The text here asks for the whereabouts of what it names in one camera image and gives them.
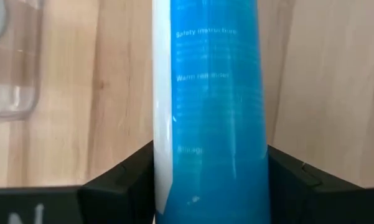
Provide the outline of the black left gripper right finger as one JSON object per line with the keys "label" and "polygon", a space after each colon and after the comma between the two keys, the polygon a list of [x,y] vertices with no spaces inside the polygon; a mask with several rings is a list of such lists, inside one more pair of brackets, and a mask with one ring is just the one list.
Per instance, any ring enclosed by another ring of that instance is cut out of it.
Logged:
{"label": "black left gripper right finger", "polygon": [[268,146],[271,224],[301,224],[307,199],[316,188],[358,190],[359,186]]}

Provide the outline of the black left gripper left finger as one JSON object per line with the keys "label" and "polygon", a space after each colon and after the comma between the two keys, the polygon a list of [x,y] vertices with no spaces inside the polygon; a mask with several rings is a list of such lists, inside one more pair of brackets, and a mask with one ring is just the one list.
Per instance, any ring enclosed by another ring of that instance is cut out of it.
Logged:
{"label": "black left gripper left finger", "polygon": [[83,224],[152,224],[155,214],[153,142],[78,191]]}

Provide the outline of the blue silicone tube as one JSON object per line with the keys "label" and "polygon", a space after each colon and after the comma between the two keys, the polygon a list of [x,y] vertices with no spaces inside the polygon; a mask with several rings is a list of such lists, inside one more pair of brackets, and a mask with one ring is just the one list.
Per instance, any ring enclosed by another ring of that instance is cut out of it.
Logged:
{"label": "blue silicone tube", "polygon": [[257,0],[152,0],[156,224],[271,224]]}

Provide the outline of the clear flat plastic lid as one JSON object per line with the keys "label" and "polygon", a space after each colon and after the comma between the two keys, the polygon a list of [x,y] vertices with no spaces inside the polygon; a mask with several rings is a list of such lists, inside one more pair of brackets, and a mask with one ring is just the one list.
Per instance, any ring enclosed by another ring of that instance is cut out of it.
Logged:
{"label": "clear flat plastic lid", "polygon": [[40,91],[44,0],[0,0],[0,122],[22,119]]}

